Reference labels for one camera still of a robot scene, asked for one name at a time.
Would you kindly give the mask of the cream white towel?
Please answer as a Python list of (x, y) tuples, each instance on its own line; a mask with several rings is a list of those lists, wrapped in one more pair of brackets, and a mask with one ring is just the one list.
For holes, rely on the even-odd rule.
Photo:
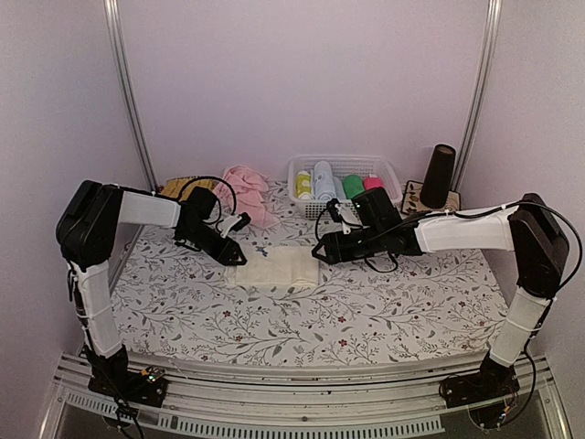
[(306, 246), (243, 245), (247, 261), (230, 266), (224, 276), (231, 286), (317, 286), (319, 261)]

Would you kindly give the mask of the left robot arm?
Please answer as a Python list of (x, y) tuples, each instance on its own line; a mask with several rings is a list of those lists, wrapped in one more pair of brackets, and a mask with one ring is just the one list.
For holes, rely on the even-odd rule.
[(218, 198), (193, 178), (171, 198), (114, 184), (85, 180), (56, 229), (60, 252), (69, 266), (70, 299), (85, 333), (87, 358), (95, 379), (117, 397), (129, 396), (136, 379), (128, 370), (127, 350), (115, 325), (109, 284), (109, 260), (119, 225), (152, 225), (172, 230), (175, 243), (202, 251), (223, 266), (247, 259), (230, 238), (250, 223), (247, 213), (209, 217)]

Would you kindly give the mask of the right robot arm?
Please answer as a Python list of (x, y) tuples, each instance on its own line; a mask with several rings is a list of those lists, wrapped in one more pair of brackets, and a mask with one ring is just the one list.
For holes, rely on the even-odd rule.
[(428, 211), (407, 218), (399, 215), (381, 188), (359, 194), (352, 203), (358, 224), (345, 220), (336, 200), (327, 203), (332, 220), (344, 229), (315, 236), (315, 259), (333, 265), (366, 261), (380, 253), (390, 258), (448, 250), (514, 253), (516, 293), (494, 344), (478, 372), (442, 384), (448, 395), (471, 391), (482, 399), (514, 389), (517, 358), (544, 323), (558, 291), (569, 281), (564, 274), (569, 240), (563, 231), (568, 221), (534, 193), (489, 209)]

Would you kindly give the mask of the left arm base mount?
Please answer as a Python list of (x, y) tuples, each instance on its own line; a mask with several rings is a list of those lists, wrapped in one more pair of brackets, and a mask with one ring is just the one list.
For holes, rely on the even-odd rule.
[(165, 370), (154, 366), (141, 371), (120, 370), (93, 371), (89, 390), (113, 397), (117, 402), (134, 402), (161, 408), (166, 396), (168, 380)]

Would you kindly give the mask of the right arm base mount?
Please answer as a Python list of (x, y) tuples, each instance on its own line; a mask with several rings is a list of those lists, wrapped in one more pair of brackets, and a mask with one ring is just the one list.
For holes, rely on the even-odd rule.
[(517, 377), (510, 370), (479, 370), (465, 375), (451, 375), (439, 385), (439, 395), (448, 408), (489, 401), (519, 390)]

